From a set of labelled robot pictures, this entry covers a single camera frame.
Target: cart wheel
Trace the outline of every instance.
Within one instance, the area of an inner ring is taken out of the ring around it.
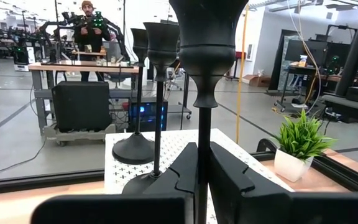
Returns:
[[[57,145],[58,146],[61,146],[61,147],[64,147],[67,145],[67,142],[66,141],[56,141]]]

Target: white table surface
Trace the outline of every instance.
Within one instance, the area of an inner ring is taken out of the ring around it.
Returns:
[[[132,133],[119,133],[106,135],[106,155],[104,163],[104,191],[106,194],[121,194],[128,181],[136,175],[149,173],[153,169],[153,162],[144,165],[127,165],[122,164],[113,158],[111,154],[113,145],[122,139],[128,138],[131,134]],[[146,132],[142,134],[145,138],[154,141],[154,132]],[[268,170],[219,129],[211,130],[211,141],[221,145],[262,176],[275,182],[284,189],[293,191],[291,187],[280,180],[273,172]],[[189,142],[198,142],[198,130],[163,131],[161,133],[160,170],[162,172],[165,172]],[[216,223],[215,211],[209,189],[207,206],[207,223]]]

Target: potted plant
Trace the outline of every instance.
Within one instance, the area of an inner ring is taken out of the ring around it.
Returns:
[[[280,127],[280,135],[274,138],[280,144],[274,158],[275,172],[289,181],[296,182],[310,168],[315,156],[321,156],[333,143],[333,139],[318,132],[321,121],[308,118],[304,110],[298,121],[285,117],[287,123]]]

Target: gray floor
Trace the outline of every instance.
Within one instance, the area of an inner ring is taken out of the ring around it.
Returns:
[[[30,73],[15,72],[11,60],[0,61],[0,168],[25,161],[35,155],[43,144],[39,135],[37,117],[28,106],[30,101]],[[153,83],[145,88],[146,95]],[[243,84],[239,145],[248,152],[256,150],[261,138],[277,133],[282,115],[271,109],[276,98],[263,94],[265,89]],[[216,87],[216,100],[221,105],[213,110],[212,127],[219,128],[231,139],[236,138],[237,82],[222,79]],[[181,101],[183,92],[168,94],[170,104]],[[189,109],[191,119],[183,120],[183,129],[198,128],[198,110],[192,107],[196,98],[195,84],[190,82]],[[180,115],[168,117],[168,130],[180,128]],[[328,136],[337,139],[334,150],[358,148],[358,124],[331,123]],[[344,153],[358,161],[358,151]],[[104,145],[97,141],[78,141],[59,147],[47,141],[39,156],[31,162],[0,173],[0,178],[24,175],[51,174],[104,167]]]

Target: black computer tower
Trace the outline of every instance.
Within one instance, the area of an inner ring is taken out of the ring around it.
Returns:
[[[145,97],[142,98],[140,104],[140,131],[155,131],[155,113],[156,113],[156,97]],[[135,131],[136,127],[136,110],[137,101],[131,102],[129,110],[129,128],[128,131]],[[168,119],[168,101],[164,100],[162,104],[162,120],[161,130],[167,130],[167,119]]]
[[[60,82],[52,98],[61,132],[100,131],[111,124],[107,82]]]

